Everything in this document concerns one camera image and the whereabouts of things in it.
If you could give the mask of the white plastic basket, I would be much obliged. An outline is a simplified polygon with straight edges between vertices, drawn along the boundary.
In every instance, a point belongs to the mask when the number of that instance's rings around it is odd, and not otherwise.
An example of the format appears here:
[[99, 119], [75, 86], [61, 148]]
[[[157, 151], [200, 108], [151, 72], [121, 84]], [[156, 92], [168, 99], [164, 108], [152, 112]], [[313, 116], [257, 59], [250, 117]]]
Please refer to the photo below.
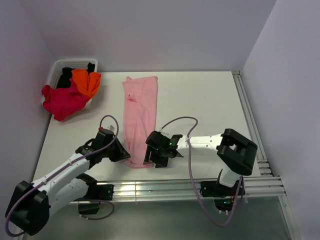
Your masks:
[[[73, 58], [73, 59], [57, 60], [56, 62], [54, 62], [53, 66], [51, 68], [46, 85], [49, 85], [53, 89], [57, 89], [58, 80], [59, 80], [60, 76], [62, 75], [63, 68], [68, 67], [68, 68], [73, 68], [74, 70], [75, 69], [87, 70], [88, 63], [95, 64], [94, 72], [97, 72], [98, 61], [94, 58]], [[76, 86], [76, 84], [72, 81], [72, 78], [70, 79], [70, 82], [71, 82], [71, 85], [74, 84]], [[89, 101], [86, 103], [86, 105], [83, 109], [89, 108], [92, 99], [89, 99]], [[45, 100], [45, 98], [44, 98], [44, 96], [42, 96], [42, 100], [41, 100], [42, 106], [43, 106], [44, 100]]]

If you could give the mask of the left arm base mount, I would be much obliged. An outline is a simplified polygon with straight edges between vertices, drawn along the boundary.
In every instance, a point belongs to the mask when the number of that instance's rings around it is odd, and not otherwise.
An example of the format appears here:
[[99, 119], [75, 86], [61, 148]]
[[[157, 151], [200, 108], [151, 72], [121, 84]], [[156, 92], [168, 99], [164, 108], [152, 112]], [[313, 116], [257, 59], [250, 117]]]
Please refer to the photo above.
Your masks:
[[[113, 184], [90, 185], [87, 193], [76, 200], [78, 202], [77, 209], [80, 217], [90, 221], [98, 221], [110, 217], [116, 208], [114, 203], [111, 202], [113, 199], [113, 193]], [[99, 210], [102, 209], [102, 204], [110, 205], [110, 212], [105, 216], [92, 217], [91, 215], [96, 215]]]

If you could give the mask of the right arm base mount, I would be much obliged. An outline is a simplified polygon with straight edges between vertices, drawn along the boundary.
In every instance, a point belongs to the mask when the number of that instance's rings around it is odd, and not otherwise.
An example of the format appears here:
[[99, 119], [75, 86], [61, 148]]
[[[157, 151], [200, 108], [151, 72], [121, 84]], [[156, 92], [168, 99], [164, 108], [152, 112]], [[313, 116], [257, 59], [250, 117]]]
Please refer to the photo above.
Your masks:
[[219, 211], [230, 212], [233, 208], [239, 180], [233, 187], [227, 187], [217, 181], [201, 181], [200, 194], [204, 198], [214, 198], [214, 205]]

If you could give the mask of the aluminium right rail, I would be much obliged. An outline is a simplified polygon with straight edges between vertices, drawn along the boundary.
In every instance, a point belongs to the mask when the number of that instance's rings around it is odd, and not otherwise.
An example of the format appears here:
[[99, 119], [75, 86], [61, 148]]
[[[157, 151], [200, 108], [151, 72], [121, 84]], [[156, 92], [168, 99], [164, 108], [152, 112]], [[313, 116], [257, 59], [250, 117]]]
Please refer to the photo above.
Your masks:
[[251, 110], [251, 106], [243, 85], [243, 81], [241, 78], [241, 72], [240, 71], [232, 71], [232, 76], [234, 79], [234, 83], [239, 95], [239, 99], [241, 102], [241, 106], [244, 112], [246, 124], [249, 130], [250, 137], [253, 142], [257, 144], [257, 153], [256, 153], [256, 159], [257, 159], [257, 165], [260, 171], [260, 174], [263, 177], [273, 177], [272, 170], [270, 168], [269, 161], [266, 157], [266, 153], [262, 144], [262, 140], [253, 116], [253, 112]]

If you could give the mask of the black t-shirt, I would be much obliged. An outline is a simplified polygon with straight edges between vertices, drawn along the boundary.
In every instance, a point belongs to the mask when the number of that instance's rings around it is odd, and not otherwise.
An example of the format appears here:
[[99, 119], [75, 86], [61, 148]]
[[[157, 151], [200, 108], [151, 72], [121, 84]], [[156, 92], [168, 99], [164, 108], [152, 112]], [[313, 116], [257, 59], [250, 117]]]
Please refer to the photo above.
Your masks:
[[[89, 62], [87, 64], [86, 71], [88, 73], [92, 73], [95, 71], [95, 67], [96, 67], [95, 64]], [[71, 67], [64, 67], [62, 69], [62, 75], [59, 77], [59, 80], [56, 86], [57, 89], [60, 89], [60, 88], [65, 89], [71, 86], [70, 79], [72, 78], [72, 70], [74, 70], [74, 68], [71, 68]]]

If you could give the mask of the orange t-shirt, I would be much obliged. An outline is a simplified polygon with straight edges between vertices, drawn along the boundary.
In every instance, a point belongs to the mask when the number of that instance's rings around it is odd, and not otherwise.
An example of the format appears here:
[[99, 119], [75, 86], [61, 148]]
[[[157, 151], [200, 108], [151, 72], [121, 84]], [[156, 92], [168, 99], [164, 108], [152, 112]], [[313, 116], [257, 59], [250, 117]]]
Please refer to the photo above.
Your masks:
[[92, 99], [100, 88], [101, 74], [95, 71], [88, 73], [85, 69], [73, 69], [71, 73], [78, 91]]

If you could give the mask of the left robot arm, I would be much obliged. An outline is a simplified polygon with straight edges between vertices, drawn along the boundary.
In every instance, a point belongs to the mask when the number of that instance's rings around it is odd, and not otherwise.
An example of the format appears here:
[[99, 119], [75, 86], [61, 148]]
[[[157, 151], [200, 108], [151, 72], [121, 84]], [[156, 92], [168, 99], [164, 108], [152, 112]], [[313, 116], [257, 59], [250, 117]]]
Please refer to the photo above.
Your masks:
[[130, 158], [130, 154], [113, 131], [101, 127], [95, 138], [79, 146], [61, 166], [33, 182], [20, 182], [5, 213], [6, 233], [18, 237], [9, 230], [12, 223], [33, 236], [54, 213], [73, 201], [89, 201], [97, 206], [110, 203], [114, 186], [98, 186], [97, 180], [86, 173], [104, 158], [119, 162]]

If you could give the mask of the red t-shirt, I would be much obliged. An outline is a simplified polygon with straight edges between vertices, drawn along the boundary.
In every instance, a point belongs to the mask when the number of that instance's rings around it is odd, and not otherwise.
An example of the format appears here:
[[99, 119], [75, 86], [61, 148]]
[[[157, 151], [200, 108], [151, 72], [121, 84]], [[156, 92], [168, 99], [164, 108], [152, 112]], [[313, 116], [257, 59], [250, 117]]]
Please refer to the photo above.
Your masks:
[[82, 110], [89, 101], [87, 96], [79, 92], [75, 84], [68, 88], [57, 89], [45, 85], [41, 93], [44, 97], [43, 107], [59, 122]]

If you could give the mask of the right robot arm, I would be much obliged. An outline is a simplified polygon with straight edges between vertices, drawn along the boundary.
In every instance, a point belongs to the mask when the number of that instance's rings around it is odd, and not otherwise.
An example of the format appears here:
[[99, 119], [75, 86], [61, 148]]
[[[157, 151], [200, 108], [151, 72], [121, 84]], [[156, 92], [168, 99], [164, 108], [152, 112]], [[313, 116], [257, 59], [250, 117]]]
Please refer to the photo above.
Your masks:
[[226, 166], [216, 183], [217, 191], [229, 194], [241, 176], [253, 172], [258, 146], [231, 128], [210, 136], [187, 136], [175, 134], [167, 137], [160, 131], [153, 131], [145, 141], [146, 153], [143, 163], [153, 163], [157, 168], [167, 167], [169, 159], [191, 156], [206, 156], [219, 159]]

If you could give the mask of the aluminium front rail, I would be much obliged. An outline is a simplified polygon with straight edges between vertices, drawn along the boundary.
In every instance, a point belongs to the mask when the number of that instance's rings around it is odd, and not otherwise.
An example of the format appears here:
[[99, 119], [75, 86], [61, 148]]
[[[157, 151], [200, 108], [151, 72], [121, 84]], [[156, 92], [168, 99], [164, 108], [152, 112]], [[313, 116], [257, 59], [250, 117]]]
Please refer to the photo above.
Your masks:
[[[196, 200], [189, 179], [146, 181], [99, 181], [98, 186], [113, 185], [112, 202], [161, 202]], [[280, 177], [246, 177], [247, 198], [283, 197], [286, 195]]]

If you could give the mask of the aluminium rail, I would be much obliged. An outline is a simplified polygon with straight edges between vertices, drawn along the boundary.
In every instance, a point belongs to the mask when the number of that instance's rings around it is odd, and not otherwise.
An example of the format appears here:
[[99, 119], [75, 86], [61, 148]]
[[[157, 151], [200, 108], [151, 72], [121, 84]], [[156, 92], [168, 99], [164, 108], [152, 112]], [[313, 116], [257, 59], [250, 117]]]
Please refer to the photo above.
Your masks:
[[251, 110], [251, 106], [243, 85], [243, 81], [241, 78], [241, 72], [240, 71], [232, 71], [232, 76], [234, 79], [234, 83], [239, 95], [239, 99], [241, 102], [241, 106], [244, 112], [246, 124], [249, 130], [250, 137], [253, 142], [257, 144], [257, 153], [256, 153], [256, 159], [257, 159], [257, 165], [260, 171], [260, 174], [263, 177], [273, 177], [272, 170], [270, 168], [269, 161], [266, 157], [266, 153], [262, 144], [262, 140], [253, 116], [253, 112]]
[[[161, 202], [196, 200], [189, 179], [146, 181], [99, 181], [98, 186], [113, 185], [112, 202]], [[283, 197], [286, 195], [280, 177], [246, 177], [247, 198]]]

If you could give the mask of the pink t-shirt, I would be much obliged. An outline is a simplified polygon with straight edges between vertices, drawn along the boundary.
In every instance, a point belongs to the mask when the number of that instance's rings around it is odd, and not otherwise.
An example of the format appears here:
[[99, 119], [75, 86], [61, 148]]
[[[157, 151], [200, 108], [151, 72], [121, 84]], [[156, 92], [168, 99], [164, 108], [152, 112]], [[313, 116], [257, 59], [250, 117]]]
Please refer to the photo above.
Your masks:
[[156, 128], [158, 78], [128, 76], [122, 86], [124, 144], [130, 154], [125, 164], [134, 169], [151, 168], [153, 164], [144, 161], [147, 151], [146, 140]]

